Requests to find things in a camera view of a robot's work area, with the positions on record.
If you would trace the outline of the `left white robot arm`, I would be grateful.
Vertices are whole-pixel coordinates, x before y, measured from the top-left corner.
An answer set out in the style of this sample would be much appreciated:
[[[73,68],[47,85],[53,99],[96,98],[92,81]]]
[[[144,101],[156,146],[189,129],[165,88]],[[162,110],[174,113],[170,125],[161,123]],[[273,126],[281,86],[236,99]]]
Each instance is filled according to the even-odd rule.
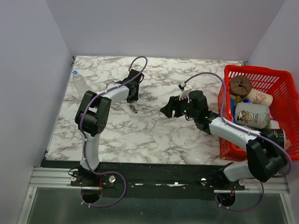
[[[86,171],[82,180],[88,186],[98,183],[99,174],[95,170],[100,164],[99,139],[104,131],[113,104],[121,101],[133,103],[138,100],[139,85],[144,79],[142,72],[129,70],[128,76],[114,86],[96,93],[87,91],[77,110],[75,122],[82,134],[82,159],[80,165]]]

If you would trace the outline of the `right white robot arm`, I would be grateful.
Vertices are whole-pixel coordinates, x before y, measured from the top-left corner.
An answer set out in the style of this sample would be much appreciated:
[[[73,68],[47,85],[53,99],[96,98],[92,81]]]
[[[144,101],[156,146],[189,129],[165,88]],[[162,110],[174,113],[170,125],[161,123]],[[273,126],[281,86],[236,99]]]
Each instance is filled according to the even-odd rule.
[[[191,91],[185,99],[170,97],[161,112],[168,118],[184,115],[192,119],[199,130],[232,142],[246,152],[246,161],[229,164],[216,176],[216,184],[221,189],[228,189],[240,179],[266,182],[288,164],[272,132],[248,130],[221,118],[209,110],[202,91]]]

